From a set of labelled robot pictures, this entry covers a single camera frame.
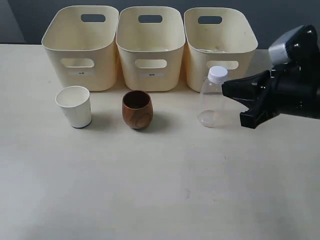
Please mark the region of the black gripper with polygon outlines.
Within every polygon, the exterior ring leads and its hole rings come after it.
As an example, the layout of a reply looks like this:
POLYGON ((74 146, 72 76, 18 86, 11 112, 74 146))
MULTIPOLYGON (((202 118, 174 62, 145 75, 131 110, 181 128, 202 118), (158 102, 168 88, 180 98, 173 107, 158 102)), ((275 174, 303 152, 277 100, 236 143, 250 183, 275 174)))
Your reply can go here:
POLYGON ((319 119, 320 117, 320 48, 318 34, 313 25, 296 38, 300 48, 289 47, 288 63, 273 66, 272 70, 222 84, 223 96, 248 108, 241 112, 242 127, 256 129, 280 113, 319 119), (271 79, 275 87, 267 90, 271 79))

